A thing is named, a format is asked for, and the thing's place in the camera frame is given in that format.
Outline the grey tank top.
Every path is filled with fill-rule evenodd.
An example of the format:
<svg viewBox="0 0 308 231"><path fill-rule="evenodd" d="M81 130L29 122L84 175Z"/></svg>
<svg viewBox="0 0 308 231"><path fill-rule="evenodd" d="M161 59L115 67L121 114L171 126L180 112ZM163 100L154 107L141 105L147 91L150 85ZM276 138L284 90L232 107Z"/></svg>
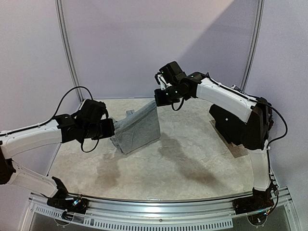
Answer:
<svg viewBox="0 0 308 231"><path fill-rule="evenodd" d="M122 154L127 155L160 138L156 102L152 100L139 110L127 110L126 117L113 120L115 134L110 141Z"/></svg>

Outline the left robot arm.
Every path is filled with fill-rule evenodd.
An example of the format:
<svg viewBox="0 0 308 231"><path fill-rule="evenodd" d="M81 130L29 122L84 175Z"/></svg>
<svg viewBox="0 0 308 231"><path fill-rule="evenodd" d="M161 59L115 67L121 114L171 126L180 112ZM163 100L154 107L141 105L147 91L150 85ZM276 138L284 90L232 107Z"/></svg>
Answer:
<svg viewBox="0 0 308 231"><path fill-rule="evenodd" d="M67 189L61 180L45 177L23 167L13 161L13 157L50 144L71 141L83 144L86 139L99 141L112 137L114 133L111 118L90 121L87 118L73 118L69 114L58 115L45 125L6 131L0 137L0 183L20 186L52 197L61 209L67 209L72 203L71 197L67 195Z"/></svg>

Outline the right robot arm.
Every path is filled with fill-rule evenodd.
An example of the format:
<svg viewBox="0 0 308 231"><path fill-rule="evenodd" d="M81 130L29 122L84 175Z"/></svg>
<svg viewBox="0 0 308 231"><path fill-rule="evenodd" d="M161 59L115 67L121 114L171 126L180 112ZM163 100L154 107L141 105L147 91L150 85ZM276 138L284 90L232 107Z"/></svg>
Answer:
<svg viewBox="0 0 308 231"><path fill-rule="evenodd" d="M249 206L259 210L267 203L271 184L267 155L271 109L267 101L226 87L200 72L171 75L160 71L154 78L160 86L154 91L157 106L183 105L190 98L208 101L216 129L225 141L251 152L254 195L249 198Z"/></svg>

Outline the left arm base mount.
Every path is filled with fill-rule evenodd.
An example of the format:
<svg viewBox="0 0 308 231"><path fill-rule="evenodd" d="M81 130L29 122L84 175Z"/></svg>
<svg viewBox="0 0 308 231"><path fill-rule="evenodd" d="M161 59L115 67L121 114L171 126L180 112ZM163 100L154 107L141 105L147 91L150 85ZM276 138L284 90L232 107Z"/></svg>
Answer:
<svg viewBox="0 0 308 231"><path fill-rule="evenodd" d="M81 196L66 196L64 198L50 198L47 200L47 205L67 212L86 214L89 200Z"/></svg>

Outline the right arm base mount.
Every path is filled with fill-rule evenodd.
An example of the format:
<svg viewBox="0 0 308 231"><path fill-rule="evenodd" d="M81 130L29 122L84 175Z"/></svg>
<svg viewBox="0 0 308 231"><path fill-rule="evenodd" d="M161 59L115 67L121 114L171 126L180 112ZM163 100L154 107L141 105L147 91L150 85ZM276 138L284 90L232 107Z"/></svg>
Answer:
<svg viewBox="0 0 308 231"><path fill-rule="evenodd" d="M235 214L245 214L255 211L265 211L267 208L274 208L276 204L270 197L263 196L249 196L237 198L232 201Z"/></svg>

